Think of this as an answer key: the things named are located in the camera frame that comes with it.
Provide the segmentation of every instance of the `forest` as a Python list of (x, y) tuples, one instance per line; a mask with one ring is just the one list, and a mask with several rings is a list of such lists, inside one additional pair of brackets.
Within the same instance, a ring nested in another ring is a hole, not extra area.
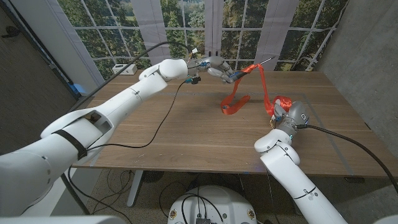
[[(196, 47), (199, 50), (196, 57), (204, 57), (204, 0), (159, 1), (167, 40), (183, 44), (187, 41), (191, 49)], [(96, 58), (114, 57), (116, 63), (127, 63), (130, 59), (118, 57), (128, 57), (127, 50), (134, 57), (146, 49), (130, 0), (108, 0), (108, 2), (114, 17), (112, 17), (105, 0), (84, 0), (93, 18), (93, 23), (80, 0), (58, 0), (73, 27), (115, 26), (116, 28), (117, 25), (137, 27), (120, 29), (120, 31), (119, 29), (75, 29), (105, 80), (112, 75), (111, 68), (114, 61)], [(314, 28), (332, 27), (346, 2), (347, 0), (326, 0)], [(237, 69), (244, 68), (254, 61), (268, 0), (248, 0), (245, 18), (243, 18), (244, 3), (244, 0), (224, 0), (222, 12), (223, 28), (228, 30), (222, 30), (220, 54), (225, 59), (237, 60), (238, 64), (236, 61), (229, 61), (232, 68), (236, 66)], [(320, 3), (321, 0), (300, 0), (290, 26), (312, 28)], [(275, 70), (305, 70), (310, 62), (302, 57), (313, 58), (328, 32), (329, 30), (322, 32), (289, 30), (279, 60), (298, 60), (298, 62), (294, 67), (292, 62), (278, 62)], [(298, 58), (308, 35), (310, 35), (308, 44)], [(317, 60), (322, 56), (324, 49), (316, 58)], [(185, 49), (170, 46), (172, 58), (186, 58), (187, 54)], [(151, 66), (149, 59), (140, 59), (136, 64), (138, 69)]]

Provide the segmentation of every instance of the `window pane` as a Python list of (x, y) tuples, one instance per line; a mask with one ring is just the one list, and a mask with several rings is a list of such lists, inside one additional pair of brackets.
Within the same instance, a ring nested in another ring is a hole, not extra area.
[(325, 29), (333, 27), (346, 3), (347, 0), (325, 1), (315, 28)]
[(138, 26), (130, 0), (113, 0), (108, 2), (119, 26)]
[(325, 43), (324, 46), (322, 47), (321, 51), (319, 52), (319, 54), (318, 54), (318, 56), (317, 56), (317, 61), (319, 61), (319, 60), (321, 59), (321, 57), (322, 57), (322, 55), (323, 55), (323, 53), (324, 53), (324, 51), (325, 51), (325, 49), (326, 49), (326, 46), (329, 44), (329, 41), (330, 41), (332, 35), (329, 37), (329, 39), (326, 41), (326, 43)]
[[(131, 62), (131, 60), (131, 58), (117, 58), (116, 63), (128, 64)], [(137, 69), (147, 69), (152, 66), (149, 59), (140, 58), (134, 63), (136, 64)]]
[(79, 0), (58, 0), (63, 12), (67, 15), (72, 26), (92, 26), (86, 9)]
[(323, 40), (328, 35), (329, 31), (325, 30), (323, 32), (312, 32), (310, 40), (308, 41), (305, 50), (303, 51), (302, 57), (314, 58), (316, 52), (320, 48)]
[(300, 0), (290, 27), (311, 28), (321, 0)]
[(308, 31), (289, 30), (279, 60), (297, 60), (307, 35)]
[(160, 0), (165, 27), (183, 27), (181, 0)]
[(249, 65), (252, 65), (254, 63), (254, 61), (238, 61), (238, 70), (242, 70), (244, 68), (246, 68)]
[(296, 64), (293, 71), (305, 71), (309, 65), (310, 65), (310, 61), (303, 58)]
[(146, 50), (144, 40), (139, 30), (122, 29), (121, 31), (131, 56), (138, 56)]
[(113, 75), (112, 68), (114, 63), (111, 59), (96, 60), (94, 63), (105, 80), (108, 80)]
[(221, 57), (236, 59), (241, 31), (223, 31), (221, 40)]
[[(166, 36), (167, 41), (174, 41), (185, 44), (184, 30), (166, 30)], [(172, 58), (185, 58), (187, 56), (187, 50), (184, 47), (170, 44), (169, 48)]]
[(239, 58), (254, 59), (256, 57), (257, 45), (261, 31), (243, 31)]
[(244, 0), (224, 0), (223, 27), (241, 28), (244, 11)]
[(261, 28), (267, 12), (268, 0), (249, 0), (246, 8), (245, 28)]
[(97, 30), (76, 30), (76, 33), (79, 35), (81, 41), (85, 45), (88, 53), (92, 58), (110, 56)]
[(203, 0), (183, 0), (185, 27), (205, 27), (205, 2)]
[(294, 63), (277, 62), (274, 71), (290, 71)]
[(101, 29), (99, 31), (113, 56), (129, 56), (117, 29)]
[(227, 62), (229, 64), (229, 66), (231, 66), (232, 70), (235, 70), (236, 62), (235, 61), (227, 61)]
[(205, 56), (205, 31), (203, 30), (187, 30), (187, 42), (190, 49), (195, 47), (198, 52), (195, 54), (196, 58), (203, 58)]
[(97, 26), (116, 26), (105, 0), (85, 0)]

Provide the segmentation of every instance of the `concrete wall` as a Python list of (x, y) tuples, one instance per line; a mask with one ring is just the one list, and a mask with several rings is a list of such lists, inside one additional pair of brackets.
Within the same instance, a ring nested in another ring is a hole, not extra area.
[(87, 95), (97, 88), (98, 84), (73, 48), (46, 1), (18, 0), (12, 3), (65, 73), (77, 84), (80, 93)]
[(322, 71), (398, 157), (398, 1), (350, 1)]

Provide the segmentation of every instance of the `black strap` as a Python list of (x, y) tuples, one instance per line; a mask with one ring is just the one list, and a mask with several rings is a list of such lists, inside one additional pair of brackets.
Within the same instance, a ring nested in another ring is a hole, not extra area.
[(75, 139), (75, 137), (73, 137), (71, 134), (67, 133), (66, 131), (64, 131), (62, 129), (59, 129), (58, 131), (55, 131), (54, 133), (61, 135), (64, 139), (68, 140), (77, 149), (78, 160), (87, 156), (87, 149), (80, 143), (80, 141)]

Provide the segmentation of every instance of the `window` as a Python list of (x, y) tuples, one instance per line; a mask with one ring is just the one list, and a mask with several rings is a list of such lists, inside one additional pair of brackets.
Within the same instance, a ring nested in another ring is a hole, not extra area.
[[(205, 3), (203, 0), (160, 0), (168, 41), (197, 48), (197, 58), (205, 53)], [(172, 58), (187, 58), (187, 50), (170, 45)]]
[(268, 0), (224, 0), (221, 56), (232, 69), (254, 62)]
[[(115, 63), (128, 63), (145, 51), (130, 0), (58, 0), (105, 80)], [(138, 69), (151, 66), (146, 57)]]
[(347, 0), (300, 0), (275, 70), (311, 71), (346, 3)]

